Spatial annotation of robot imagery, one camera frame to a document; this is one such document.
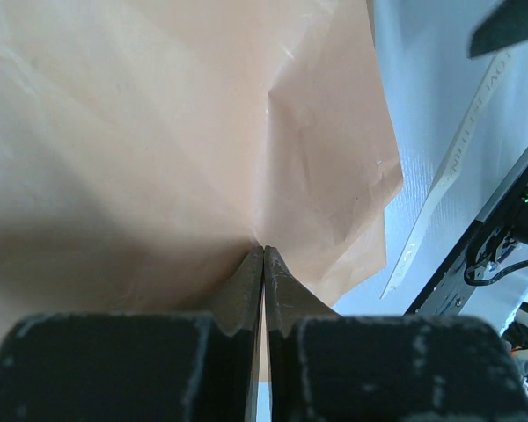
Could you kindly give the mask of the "cream ribbon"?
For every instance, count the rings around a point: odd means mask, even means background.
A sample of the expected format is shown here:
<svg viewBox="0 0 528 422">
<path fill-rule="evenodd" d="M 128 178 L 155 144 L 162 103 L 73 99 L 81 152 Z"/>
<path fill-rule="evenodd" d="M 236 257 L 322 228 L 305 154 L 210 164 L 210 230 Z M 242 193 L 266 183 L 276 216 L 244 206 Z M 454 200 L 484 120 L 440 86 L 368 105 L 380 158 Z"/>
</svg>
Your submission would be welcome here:
<svg viewBox="0 0 528 422">
<path fill-rule="evenodd" d="M 423 202 L 422 208 L 414 222 L 399 259 L 392 270 L 391 276 L 385 285 L 383 293 L 380 295 L 381 298 L 385 298 L 391 292 L 395 291 L 405 279 L 408 270 L 420 250 L 432 215 L 461 173 L 462 165 L 467 156 L 467 151 L 473 139 L 478 121 L 498 86 L 511 69 L 513 62 L 514 55 L 508 49 L 504 49 L 492 57 L 473 95 L 472 101 L 467 107 L 462 121 L 458 125 L 458 129 L 451 140 L 450 146 L 436 171 L 427 197 Z"/>
</svg>

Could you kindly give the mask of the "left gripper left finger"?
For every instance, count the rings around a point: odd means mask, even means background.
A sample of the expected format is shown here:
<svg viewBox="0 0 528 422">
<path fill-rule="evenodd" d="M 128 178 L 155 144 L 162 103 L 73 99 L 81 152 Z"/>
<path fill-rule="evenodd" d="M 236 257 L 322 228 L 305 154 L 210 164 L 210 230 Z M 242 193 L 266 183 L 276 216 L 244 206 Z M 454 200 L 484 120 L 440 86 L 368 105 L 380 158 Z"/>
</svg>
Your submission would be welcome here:
<svg viewBox="0 0 528 422">
<path fill-rule="evenodd" d="M 0 421 L 253 421 L 264 250 L 194 310 L 55 313 L 0 345 Z"/>
</svg>

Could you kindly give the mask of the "orange beige wrapping paper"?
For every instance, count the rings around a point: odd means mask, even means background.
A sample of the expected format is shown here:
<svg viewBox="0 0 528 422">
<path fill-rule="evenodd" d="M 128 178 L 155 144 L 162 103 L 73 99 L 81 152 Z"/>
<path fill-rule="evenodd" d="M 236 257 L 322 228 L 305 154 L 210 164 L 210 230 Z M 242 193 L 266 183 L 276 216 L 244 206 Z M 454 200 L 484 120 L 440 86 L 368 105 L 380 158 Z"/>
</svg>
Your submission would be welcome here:
<svg viewBox="0 0 528 422">
<path fill-rule="evenodd" d="M 0 341 L 162 311 L 256 244 L 327 304 L 385 266 L 400 159 L 364 1 L 0 1 Z"/>
</svg>

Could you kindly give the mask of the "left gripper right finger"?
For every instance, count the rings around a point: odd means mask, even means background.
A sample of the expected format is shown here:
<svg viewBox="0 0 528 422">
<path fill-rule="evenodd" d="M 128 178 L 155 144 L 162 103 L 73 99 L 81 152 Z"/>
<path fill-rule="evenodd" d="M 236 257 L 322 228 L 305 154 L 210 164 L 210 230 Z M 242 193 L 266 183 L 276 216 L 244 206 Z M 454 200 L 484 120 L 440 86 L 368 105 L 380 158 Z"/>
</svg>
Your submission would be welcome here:
<svg viewBox="0 0 528 422">
<path fill-rule="evenodd" d="M 528 421 L 495 330 L 469 316 L 340 316 L 274 247 L 263 283 L 274 421 Z"/>
</svg>

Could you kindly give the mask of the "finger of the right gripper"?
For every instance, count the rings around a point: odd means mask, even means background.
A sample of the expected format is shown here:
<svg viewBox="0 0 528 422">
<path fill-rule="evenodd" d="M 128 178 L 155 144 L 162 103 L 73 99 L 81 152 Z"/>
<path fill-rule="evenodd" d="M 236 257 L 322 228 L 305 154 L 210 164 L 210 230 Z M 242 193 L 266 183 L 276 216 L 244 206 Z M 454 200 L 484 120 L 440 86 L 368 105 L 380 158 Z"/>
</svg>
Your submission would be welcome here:
<svg viewBox="0 0 528 422">
<path fill-rule="evenodd" d="M 528 0 L 501 1 L 474 29 L 468 57 L 495 53 L 528 41 Z"/>
</svg>

